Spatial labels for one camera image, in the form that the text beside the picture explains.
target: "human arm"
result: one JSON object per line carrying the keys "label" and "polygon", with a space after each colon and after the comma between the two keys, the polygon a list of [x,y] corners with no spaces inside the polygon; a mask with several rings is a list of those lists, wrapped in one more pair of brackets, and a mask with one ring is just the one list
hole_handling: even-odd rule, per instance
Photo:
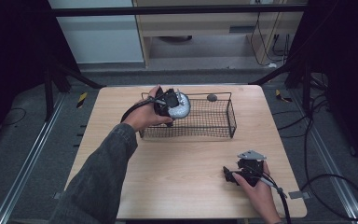
{"label": "human arm", "polygon": [[[155,96],[159,86],[153,88]],[[50,223],[115,223],[128,161],[137,148],[136,132],[172,122],[154,113],[153,104],[132,111],[106,136],[68,185]]]}
{"label": "human arm", "polygon": [[[264,162],[263,168],[264,172],[269,175],[269,167],[266,162]],[[258,181],[257,184],[252,187],[242,176],[235,173],[232,175],[248,195],[252,207],[267,224],[281,223],[281,218],[278,215],[272,198],[270,186],[262,181]]]}

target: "hand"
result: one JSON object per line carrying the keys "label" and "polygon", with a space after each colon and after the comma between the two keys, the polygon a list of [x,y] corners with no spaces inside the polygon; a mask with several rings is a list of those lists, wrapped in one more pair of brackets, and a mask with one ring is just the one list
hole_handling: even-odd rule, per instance
{"label": "hand", "polygon": [[[149,96],[155,97],[158,88],[159,85],[154,87],[149,92]],[[173,122],[172,118],[163,117],[155,113],[153,103],[135,109],[126,117],[126,119],[123,120],[123,123],[130,124],[130,126],[136,132],[143,130],[151,125],[169,122]]]}
{"label": "hand", "polygon": [[[269,167],[265,161],[263,169],[264,172],[269,175]],[[272,199],[270,186],[263,181],[258,181],[257,184],[252,187],[241,175],[235,173],[232,175],[248,195],[252,207],[266,223],[277,223],[281,221]]]}

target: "wire basket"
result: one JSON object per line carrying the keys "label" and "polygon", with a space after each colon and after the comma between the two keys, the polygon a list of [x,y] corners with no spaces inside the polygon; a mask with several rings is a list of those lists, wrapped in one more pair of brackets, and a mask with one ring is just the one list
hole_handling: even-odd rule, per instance
{"label": "wire basket", "polygon": [[231,102],[231,92],[187,94],[190,113],[184,119],[176,119],[173,126],[150,126],[140,131],[141,138],[176,136],[234,137],[237,123]]}

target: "black cable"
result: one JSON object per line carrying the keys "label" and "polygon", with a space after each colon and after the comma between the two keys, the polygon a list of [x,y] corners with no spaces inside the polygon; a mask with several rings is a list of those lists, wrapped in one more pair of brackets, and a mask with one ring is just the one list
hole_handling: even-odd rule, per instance
{"label": "black cable", "polygon": [[301,134],[301,135],[293,135],[293,136],[281,136],[280,135],[280,138],[297,138],[297,137],[303,137],[305,134]]}
{"label": "black cable", "polygon": [[284,52],[282,56],[283,64],[286,63],[286,55],[289,55],[289,41],[290,41],[290,35],[286,35],[286,42],[284,43]]}
{"label": "black cable", "polygon": [[299,110],[286,110],[286,111],[280,111],[272,113],[271,115],[279,115],[279,114],[285,114],[285,113],[294,113],[294,112],[300,112]]}
{"label": "black cable", "polygon": [[318,110],[313,111],[313,113],[315,113],[315,112],[316,112],[316,113],[319,113],[324,105],[328,105],[328,101],[327,101],[327,100],[321,101],[321,102],[319,103],[319,105],[318,105],[318,106],[319,106]]}
{"label": "black cable", "polygon": [[321,73],[321,77],[322,77],[322,83],[324,84],[324,76],[325,74]]}
{"label": "black cable", "polygon": [[321,101],[319,104],[317,105],[314,105],[315,102],[316,102],[316,99],[318,99],[319,97],[323,96],[323,94],[319,95],[318,97],[315,98],[315,100],[312,102],[311,104],[311,110],[310,110],[310,114],[309,114],[309,123],[307,125],[307,129],[306,129],[306,133],[304,135],[304,168],[305,168],[305,173],[306,173],[306,179],[307,179],[307,182],[306,184],[304,185],[304,187],[301,188],[301,190],[303,190],[303,188],[305,188],[306,186],[309,186],[310,188],[310,191],[313,193],[313,195],[315,196],[315,198],[324,206],[326,207],[330,212],[332,212],[333,214],[339,216],[339,217],[342,217],[342,218],[345,218],[346,220],[349,220],[349,221],[358,221],[358,218],[353,218],[353,217],[348,217],[348,216],[345,216],[345,215],[342,215],[340,214],[338,211],[334,210],[332,207],[328,206],[327,203],[325,203],[319,196],[318,194],[316,193],[315,189],[313,188],[312,186],[312,182],[318,178],[321,178],[321,177],[326,177],[326,176],[332,176],[332,177],[336,177],[336,178],[340,178],[340,179],[343,179],[345,181],[347,181],[348,183],[350,183],[357,191],[358,191],[358,187],[353,184],[349,179],[343,177],[343,176],[340,176],[340,175],[331,175],[331,174],[325,174],[325,175],[318,175],[318,176],[315,176],[313,177],[312,179],[310,179],[310,174],[309,174],[309,170],[308,170],[308,148],[307,148],[307,143],[308,143],[308,133],[310,132],[310,129],[313,125],[313,112],[315,111],[315,109],[317,109],[318,107],[321,107],[323,105],[325,105],[325,102],[326,100],[323,100]]}
{"label": "black cable", "polygon": [[263,47],[264,47],[264,52],[266,53],[267,57],[271,60],[272,63],[277,63],[277,62],[280,62],[281,60],[275,60],[275,59],[271,59],[269,57],[269,54],[267,53],[267,47],[266,47],[266,44],[264,42],[264,39],[263,39],[263,36],[261,35],[261,30],[260,30],[260,12],[257,13],[257,20],[255,22],[255,28],[254,30],[252,31],[252,34],[251,34],[251,47],[252,47],[252,50],[254,52],[254,55],[255,55],[255,60],[258,64],[260,65],[263,65],[263,66],[266,66],[266,65],[269,65],[268,63],[267,64],[262,64],[261,62],[258,61],[257,57],[256,57],[256,53],[255,53],[255,48],[253,46],[253,37],[254,37],[254,34],[255,34],[255,30],[256,28],[258,28],[258,32],[260,34],[260,39],[261,39],[261,42],[263,43]]}
{"label": "black cable", "polygon": [[281,128],[278,128],[278,131],[283,130],[283,129],[290,128],[290,127],[296,125],[297,123],[299,123],[301,120],[305,119],[306,117],[307,117],[307,115],[305,115],[305,116],[302,117],[301,119],[296,120],[296,121],[293,122],[293,123],[290,123],[290,124],[288,124],[288,125],[286,125],[286,126],[283,126],[283,127],[281,127]]}
{"label": "black cable", "polygon": [[282,200],[282,205],[283,205],[283,209],[284,209],[284,215],[286,218],[286,222],[287,224],[291,224],[292,223],[292,219],[290,218],[290,212],[289,212],[289,206],[287,205],[287,201],[286,201],[286,194],[284,194],[283,189],[279,188],[277,183],[275,182],[275,180],[266,172],[263,171],[262,174],[260,174],[260,172],[258,172],[256,169],[254,169],[251,166],[245,166],[247,169],[252,170],[253,172],[257,173],[258,175],[261,175],[261,178],[264,178],[265,180],[267,180],[269,183],[271,183],[271,187],[275,188],[279,194],[279,196],[281,197]]}
{"label": "black cable", "polygon": [[276,46],[276,44],[277,44],[277,42],[278,42],[278,39],[279,39],[279,36],[280,35],[275,35],[274,36],[274,44],[272,45],[272,52],[274,53],[274,55],[275,56],[278,56],[278,57],[283,57],[283,59],[284,59],[284,57],[286,56],[286,55],[288,55],[289,54],[289,35],[286,35],[286,40],[285,40],[285,43],[284,43],[284,48],[283,49],[280,49],[280,50],[276,50],[275,49],[275,46]]}
{"label": "black cable", "polygon": [[11,108],[10,110],[22,110],[22,112],[23,112],[22,117],[19,118],[16,121],[11,122],[11,123],[3,123],[2,125],[4,125],[4,126],[9,126],[9,125],[16,124],[16,123],[22,121],[25,118],[25,115],[27,115],[27,111],[25,109],[23,109],[23,108],[19,108],[19,107],[17,108],[16,107],[16,108]]}
{"label": "black cable", "polygon": [[313,75],[310,75],[310,78],[314,85],[319,87],[319,89],[327,91],[328,86],[324,84],[324,76],[322,76],[322,80],[319,80],[318,78],[314,77]]}
{"label": "black cable", "polygon": [[132,111],[136,110],[137,108],[139,108],[139,107],[141,107],[141,106],[148,105],[148,104],[150,104],[150,103],[152,103],[152,102],[153,102],[153,101],[151,100],[151,98],[147,98],[146,100],[141,101],[141,102],[139,102],[139,103],[133,105],[132,107],[130,107],[130,108],[124,113],[123,117],[121,117],[120,123],[123,122],[124,119],[126,119]]}

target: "wooden table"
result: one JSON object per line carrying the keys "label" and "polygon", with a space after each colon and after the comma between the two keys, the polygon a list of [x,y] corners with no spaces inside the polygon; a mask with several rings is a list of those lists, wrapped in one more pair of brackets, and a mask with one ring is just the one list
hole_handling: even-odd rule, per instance
{"label": "wooden table", "polygon": [[[77,152],[69,181],[120,121],[123,113],[152,87],[114,87],[100,90]],[[267,156],[271,176],[287,194],[298,191],[289,160],[259,86],[162,86],[183,93],[232,92],[237,130],[232,139],[175,137],[138,138],[130,159],[117,219],[258,217],[246,194],[225,180],[222,167],[237,169],[237,155],[255,150]],[[279,214],[284,210],[274,190]],[[302,199],[287,199],[291,217],[303,217]]]}

